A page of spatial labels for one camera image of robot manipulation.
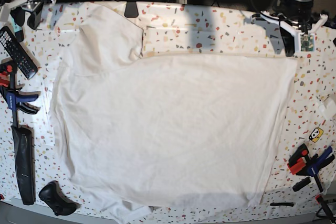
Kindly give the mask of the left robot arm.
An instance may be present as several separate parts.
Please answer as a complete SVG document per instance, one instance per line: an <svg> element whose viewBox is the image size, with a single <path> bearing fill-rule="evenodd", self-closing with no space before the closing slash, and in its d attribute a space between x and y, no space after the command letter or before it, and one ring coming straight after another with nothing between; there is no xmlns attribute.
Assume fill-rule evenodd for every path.
<svg viewBox="0 0 336 224"><path fill-rule="evenodd" d="M298 52L313 52L316 33L329 19L327 14L313 14L313 4L314 0L272 0L274 13L258 10L251 21L277 25L287 57Z"/></svg>

